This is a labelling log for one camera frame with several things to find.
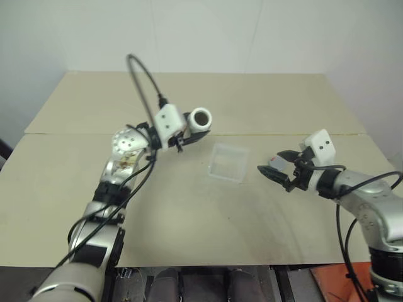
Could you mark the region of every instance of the black cable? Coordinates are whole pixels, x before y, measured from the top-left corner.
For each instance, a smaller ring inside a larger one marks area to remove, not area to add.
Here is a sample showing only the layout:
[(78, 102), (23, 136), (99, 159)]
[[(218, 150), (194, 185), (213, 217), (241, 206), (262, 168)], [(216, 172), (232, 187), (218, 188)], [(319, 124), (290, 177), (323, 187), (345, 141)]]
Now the black cable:
[(67, 253), (66, 256), (63, 257), (63, 259), (55, 266), (55, 269), (62, 266), (63, 263), (65, 263), (70, 257), (72, 257), (79, 249), (81, 249), (91, 238), (94, 237), (105, 225), (108, 224), (108, 222), (124, 207), (127, 205), (127, 203), (133, 198), (133, 196), (141, 189), (141, 187), (145, 184), (145, 182), (148, 180), (150, 177), (152, 171), (154, 170), (156, 160), (153, 160), (150, 169), (147, 172), (147, 174), (144, 176), (140, 184), (130, 193), (128, 198), (122, 202), (102, 223), (100, 223), (86, 238), (81, 240), (81, 242), (76, 245), (70, 252)]
[(356, 283), (355, 271), (354, 271), (353, 267), (349, 265), (350, 263), (347, 260), (346, 251), (344, 249), (343, 237), (341, 235), (341, 227), (340, 227), (340, 204), (336, 205), (336, 228), (338, 231), (338, 239), (339, 239), (339, 244), (340, 244), (340, 249), (341, 249), (341, 255), (343, 256), (344, 264), (346, 265), (349, 277), (351, 278), (351, 282), (354, 285), (354, 288), (357, 292), (357, 295), (358, 295), (360, 301), (365, 302), (365, 299), (360, 292), (360, 288), (358, 287), (358, 285)]
[(142, 133), (139, 129), (137, 129), (136, 127), (134, 127), (134, 126), (131, 125), (131, 124), (126, 124), (126, 127), (127, 127), (127, 128), (130, 128), (130, 129), (133, 129), (133, 130), (136, 131), (138, 134), (140, 134), (142, 137), (144, 137), (144, 139), (149, 143), (149, 146), (151, 146), (151, 141), (149, 140), (149, 138), (146, 137), (146, 136), (144, 135), (144, 133)]
[(303, 168), (306, 168), (306, 169), (312, 170), (312, 171), (316, 171), (316, 170), (323, 171), (323, 170), (331, 170), (331, 169), (343, 169), (343, 170), (346, 170), (347, 169), (347, 167), (345, 165), (323, 165), (323, 166), (316, 167), (314, 165), (307, 165), (302, 161), (300, 161), (298, 163), (298, 165), (300, 167), (303, 167)]
[(126, 57), (126, 61), (127, 61), (127, 67), (130, 71), (130, 75), (132, 76), (133, 82), (137, 88), (137, 93), (140, 96), (141, 102), (143, 103), (144, 109), (147, 112), (147, 115), (149, 116), (151, 125), (154, 126), (154, 115), (152, 114), (152, 111), (150, 109), (149, 103), (147, 101), (147, 98), (145, 97), (145, 94), (143, 92), (142, 86), (140, 84), (139, 79), (137, 78), (136, 75), (136, 71), (134, 69), (134, 66), (132, 64), (132, 61), (135, 61), (140, 67), (141, 69), (145, 72), (145, 74), (147, 75), (147, 77), (150, 79), (152, 85), (154, 86), (154, 89), (156, 90), (159, 98), (162, 97), (162, 93), (160, 92), (158, 85), (156, 83), (156, 81), (154, 80), (154, 78), (152, 77), (151, 73), (147, 70), (147, 68), (145, 67), (145, 65), (143, 64), (143, 62), (141, 62), (141, 60), (139, 58), (137, 58), (135, 55), (133, 54), (128, 54)]
[(403, 180), (403, 173), (401, 173), (401, 172), (399, 172), (399, 171), (392, 171), (392, 172), (388, 172), (388, 173), (383, 173), (383, 174), (380, 174), (380, 175), (375, 176), (375, 177), (373, 177), (373, 178), (370, 178), (370, 179), (368, 179), (368, 180), (366, 180), (366, 181), (363, 181), (363, 182), (361, 182), (361, 183), (359, 183), (359, 184), (356, 184), (356, 185), (353, 186), (353, 187), (349, 187), (347, 190), (345, 190), (345, 191), (343, 191), (342, 193), (340, 193), (340, 194), (337, 196), (337, 199), (340, 199), (340, 198), (342, 198), (343, 196), (345, 196), (345, 195), (347, 195), (347, 194), (353, 192), (354, 190), (357, 190), (357, 189), (359, 189), (360, 187), (363, 187), (363, 186), (366, 186), (367, 184), (370, 184), (371, 182), (378, 181), (378, 180), (380, 180), (380, 179), (383, 179), (383, 178), (385, 178), (385, 177), (392, 176), (392, 175), (398, 175), (398, 176), (399, 176), (399, 178), (395, 181), (395, 183), (390, 186), (390, 188), (393, 190), (393, 189), (394, 189), (395, 187), (397, 187), (397, 186), (402, 182), (402, 180)]
[(328, 291), (327, 293), (330, 294), (331, 296), (334, 296), (337, 300), (339, 300), (341, 302), (346, 302), (346, 300), (340, 298), (338, 295), (332, 293), (331, 291)]
[(92, 212), (92, 213), (90, 213), (90, 214), (88, 214), (88, 215), (86, 215), (86, 216), (83, 216), (83, 217), (81, 217), (80, 219), (78, 219), (78, 220), (73, 224), (73, 226), (71, 226), (71, 228), (70, 228), (70, 230), (69, 230), (69, 234), (67, 235), (67, 243), (70, 243), (72, 234), (73, 234), (74, 229), (76, 228), (76, 226), (78, 226), (81, 222), (86, 221), (86, 220), (92, 218), (93, 216), (95, 216), (95, 214), (98, 214), (99, 212), (102, 212), (102, 211), (106, 210), (106, 209), (109, 208), (109, 207), (110, 207), (110, 205), (108, 204), (108, 205), (106, 205), (106, 206), (100, 208), (98, 211)]
[(351, 224), (348, 228), (347, 235), (346, 235), (346, 241), (344, 242), (344, 253), (346, 255), (347, 264), (350, 266), (352, 273), (354, 274), (355, 283), (357, 284), (357, 286), (359, 287), (359, 289), (361, 290), (363, 295), (368, 299), (368, 296), (365, 293), (364, 287), (362, 286), (362, 284), (360, 283), (360, 280), (358, 280), (358, 278), (354, 272), (353, 264), (351, 263), (350, 256), (348, 254), (348, 242), (350, 240), (351, 232), (353, 231), (353, 228), (354, 228), (355, 224), (357, 223), (357, 221), (358, 220), (355, 218), (353, 220), (353, 222), (351, 222)]
[[(139, 175), (140, 173), (142, 173), (143, 171), (145, 171), (150, 165), (151, 165), (151, 162), (149, 162), (147, 165), (145, 165), (145, 166), (144, 166), (143, 168), (141, 168), (140, 170), (138, 170), (138, 171), (134, 172), (133, 174), (131, 174), (130, 176), (128, 176), (128, 177), (120, 184), (119, 190), (121, 190), (121, 189), (126, 185), (126, 183), (127, 183), (128, 181), (130, 181), (131, 179), (133, 179), (134, 177), (136, 177), (137, 175)], [(80, 219), (78, 219), (78, 220), (73, 224), (73, 226), (70, 228), (70, 230), (69, 230), (69, 234), (67, 235), (67, 242), (70, 243), (70, 240), (71, 240), (72, 234), (73, 234), (73, 232), (74, 232), (74, 229), (76, 228), (76, 226), (78, 226), (78, 224), (80, 224), (80, 223), (83, 222), (83, 221), (88, 220), (89, 218), (92, 218), (95, 214), (98, 214), (99, 212), (102, 212), (102, 211), (106, 210), (106, 209), (109, 208), (110, 206), (111, 206), (111, 205), (108, 204), (108, 205), (102, 207), (101, 209), (99, 209), (99, 210), (97, 210), (97, 211), (95, 211), (95, 212), (92, 212), (92, 213), (90, 213), (90, 214), (88, 214), (88, 215), (86, 215), (86, 216), (83, 216), (83, 217), (81, 217)]]
[(143, 168), (141, 168), (140, 170), (138, 170), (137, 172), (134, 172), (133, 174), (131, 174), (130, 176), (128, 176), (119, 186), (119, 190), (122, 190), (122, 188), (126, 185), (127, 182), (129, 182), (130, 180), (132, 180), (134, 177), (136, 177), (137, 175), (139, 175), (141, 172), (145, 171), (148, 167), (150, 167), (151, 163), (153, 161), (149, 161), (149, 163), (147, 165), (145, 165)]
[[(375, 182), (378, 181), (380, 179), (383, 179), (385, 177), (388, 176), (392, 176), (392, 175), (398, 175), (399, 178), (393, 183), (393, 185), (391, 185), (391, 189), (393, 190), (394, 188), (396, 188), (403, 180), (403, 173), (399, 172), (399, 171), (392, 171), (392, 172), (388, 172), (388, 173), (383, 173), (380, 174), (378, 176), (375, 176), (373, 178), (370, 178), (366, 181), (363, 181), (353, 187), (348, 188), (347, 190), (343, 191), (341, 194), (339, 194), (337, 196), (338, 199), (342, 198), (343, 196), (346, 196), (347, 194), (353, 192), (354, 190), (359, 189), (360, 187), (366, 186), (367, 184), (370, 184), (371, 182)], [(348, 228), (347, 231), (347, 235), (346, 235), (346, 241), (345, 244), (343, 244), (343, 238), (341, 236), (341, 227), (340, 227), (340, 204), (336, 205), (336, 226), (337, 226), (337, 231), (338, 231), (338, 239), (339, 239), (339, 244), (340, 244), (340, 249), (341, 249), (341, 253), (343, 255), (343, 259), (344, 259), (344, 263), (346, 264), (347, 267), (347, 271), (349, 274), (349, 277), (351, 278), (351, 281), (353, 282), (353, 285), (356, 289), (356, 292), (358, 294), (358, 297), (360, 298), (360, 301), (365, 301), (362, 297), (362, 295), (369, 301), (367, 294), (365, 293), (365, 290), (362, 286), (362, 284), (360, 283), (360, 281), (358, 280), (353, 265), (350, 261), (349, 258), (349, 254), (348, 254), (348, 243), (349, 243), (349, 239), (351, 236), (351, 232), (353, 231), (354, 226), (357, 223), (357, 219), (354, 219), (353, 222), (350, 224), (350, 227)]]

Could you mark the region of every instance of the transparent container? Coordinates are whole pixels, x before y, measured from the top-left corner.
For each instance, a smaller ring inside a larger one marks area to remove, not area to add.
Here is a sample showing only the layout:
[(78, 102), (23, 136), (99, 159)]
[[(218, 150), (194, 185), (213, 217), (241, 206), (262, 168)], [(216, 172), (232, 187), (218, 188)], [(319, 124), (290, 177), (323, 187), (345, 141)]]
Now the transparent container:
[(248, 149), (216, 143), (208, 166), (208, 175), (241, 183), (246, 174), (248, 155)]

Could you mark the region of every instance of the wooden table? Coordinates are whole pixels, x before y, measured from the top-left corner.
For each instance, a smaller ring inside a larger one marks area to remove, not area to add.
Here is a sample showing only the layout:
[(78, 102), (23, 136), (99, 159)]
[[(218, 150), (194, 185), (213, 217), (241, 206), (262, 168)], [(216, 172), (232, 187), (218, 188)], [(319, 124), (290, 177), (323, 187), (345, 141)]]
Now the wooden table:
[[(256, 169), (278, 151), (298, 150), (305, 133), (325, 127), (333, 133), (338, 163), (369, 174), (392, 169), (322, 75), (161, 74), (158, 79), (184, 110), (212, 110), (212, 134), (183, 154), (160, 152), (155, 173), (127, 208), (119, 266), (342, 261), (334, 203), (298, 189), (286, 193)], [(0, 173), (0, 265), (54, 266), (60, 260), (67, 232), (98, 184), (111, 133), (144, 120), (126, 74), (64, 77)], [(217, 142), (250, 150), (241, 184), (208, 176)], [(292, 173), (291, 164), (286, 172)], [(341, 218), (346, 231), (352, 217), (343, 211)], [(352, 260), (368, 260), (360, 229), (352, 236)]]

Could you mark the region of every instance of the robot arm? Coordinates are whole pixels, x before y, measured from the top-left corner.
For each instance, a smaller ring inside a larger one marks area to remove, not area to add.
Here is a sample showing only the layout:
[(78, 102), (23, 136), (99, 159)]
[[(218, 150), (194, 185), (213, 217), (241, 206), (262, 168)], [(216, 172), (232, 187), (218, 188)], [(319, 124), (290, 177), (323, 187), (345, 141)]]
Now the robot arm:
[[(101, 301), (105, 273), (118, 264), (122, 252), (125, 230), (121, 225), (136, 175), (148, 166), (152, 168), (157, 150), (176, 146), (181, 152), (183, 146), (204, 137), (211, 127), (212, 116), (205, 108), (182, 114), (174, 104), (164, 100), (153, 122), (152, 127), (147, 123), (128, 125), (113, 136), (111, 157), (94, 198), (69, 234), (71, 257), (64, 265), (57, 265), (33, 295), (32, 302)], [(139, 170), (145, 154), (149, 154), (146, 157), (149, 164)]]
[(295, 164), (294, 180), (280, 171), (259, 166), (267, 178), (288, 192), (295, 187), (333, 199), (353, 214), (371, 254), (371, 279), (379, 299), (393, 301), (403, 296), (403, 199), (383, 180), (333, 165), (335, 149), (329, 134), (318, 131), (304, 140), (302, 152), (282, 151), (278, 155)]

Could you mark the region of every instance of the orange object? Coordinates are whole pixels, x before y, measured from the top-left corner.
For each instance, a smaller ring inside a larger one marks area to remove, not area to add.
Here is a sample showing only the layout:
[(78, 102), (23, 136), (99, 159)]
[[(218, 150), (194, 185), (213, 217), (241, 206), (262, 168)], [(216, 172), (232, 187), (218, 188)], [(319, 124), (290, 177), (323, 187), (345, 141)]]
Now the orange object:
[[(373, 288), (370, 278), (370, 262), (353, 263), (358, 280), (367, 291)], [(347, 268), (344, 264), (315, 267), (311, 269), (315, 280), (328, 302), (360, 302), (355, 287), (350, 279), (346, 278)]]

